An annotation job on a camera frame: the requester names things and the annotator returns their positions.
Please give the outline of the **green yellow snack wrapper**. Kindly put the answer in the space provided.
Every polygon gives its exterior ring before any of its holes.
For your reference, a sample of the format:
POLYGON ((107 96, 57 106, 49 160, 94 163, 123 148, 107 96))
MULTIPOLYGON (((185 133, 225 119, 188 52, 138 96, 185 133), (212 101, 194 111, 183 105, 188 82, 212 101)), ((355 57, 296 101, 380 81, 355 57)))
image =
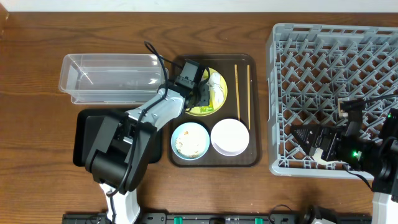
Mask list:
POLYGON ((200 113, 211 113, 214 111, 214 108, 212 106, 201 106, 200 107, 200 113))

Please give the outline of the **wooden chopstick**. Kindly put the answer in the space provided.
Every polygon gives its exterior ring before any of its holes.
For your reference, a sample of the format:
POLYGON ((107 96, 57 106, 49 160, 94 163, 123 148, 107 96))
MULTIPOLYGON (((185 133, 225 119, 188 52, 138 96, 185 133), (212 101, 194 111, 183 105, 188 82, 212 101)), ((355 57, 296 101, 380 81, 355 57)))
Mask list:
POLYGON ((247 65, 247 100, 248 100, 248 130, 251 129, 251 68, 247 65))
POLYGON ((238 120, 241 119, 240 113, 240 99, 239 99, 239 81, 238 81, 238 65, 234 65, 234 77, 235 77, 235 88, 236 88, 236 109, 238 120))

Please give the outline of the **light blue bowl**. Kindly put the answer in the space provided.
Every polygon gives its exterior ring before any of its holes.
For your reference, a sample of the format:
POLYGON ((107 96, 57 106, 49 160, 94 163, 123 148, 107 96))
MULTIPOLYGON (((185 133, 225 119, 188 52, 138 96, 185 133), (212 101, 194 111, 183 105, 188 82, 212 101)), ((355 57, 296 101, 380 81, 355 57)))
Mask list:
POLYGON ((170 145, 178 158, 185 161, 194 161, 203 157, 208 151, 210 135, 204 126, 187 122, 173 131, 170 145))

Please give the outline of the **rice food waste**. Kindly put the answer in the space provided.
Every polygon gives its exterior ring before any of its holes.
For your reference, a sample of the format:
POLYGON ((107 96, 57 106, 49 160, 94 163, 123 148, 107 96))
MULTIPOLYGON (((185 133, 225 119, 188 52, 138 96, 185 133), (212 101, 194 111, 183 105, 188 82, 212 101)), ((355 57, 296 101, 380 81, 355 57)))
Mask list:
POLYGON ((205 135, 198 131, 182 131, 175 141, 175 147, 180 155, 188 158, 196 158, 203 154, 206 142, 205 135))

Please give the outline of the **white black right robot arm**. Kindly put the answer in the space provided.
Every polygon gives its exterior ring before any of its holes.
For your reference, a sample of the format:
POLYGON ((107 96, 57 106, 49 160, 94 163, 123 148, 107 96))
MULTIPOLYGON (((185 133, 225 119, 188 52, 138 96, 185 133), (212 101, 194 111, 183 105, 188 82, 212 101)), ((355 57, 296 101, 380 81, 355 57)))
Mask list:
POLYGON ((343 162, 345 171, 373 176, 373 223, 397 223, 397 110, 391 109, 382 126, 381 144, 359 137, 362 122, 353 127, 319 124, 293 125, 290 133, 305 153, 322 165, 343 162))

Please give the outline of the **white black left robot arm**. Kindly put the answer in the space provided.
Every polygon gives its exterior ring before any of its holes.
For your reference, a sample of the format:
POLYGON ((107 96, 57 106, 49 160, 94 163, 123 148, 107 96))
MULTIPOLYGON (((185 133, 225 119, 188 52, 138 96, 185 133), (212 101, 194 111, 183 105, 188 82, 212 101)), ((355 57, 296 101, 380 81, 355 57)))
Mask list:
POLYGON ((210 98, 207 79, 178 76, 161 85, 142 106, 104 116, 81 163, 106 195, 110 223, 136 222, 141 212, 136 189, 146 172, 157 132, 203 98, 210 98))

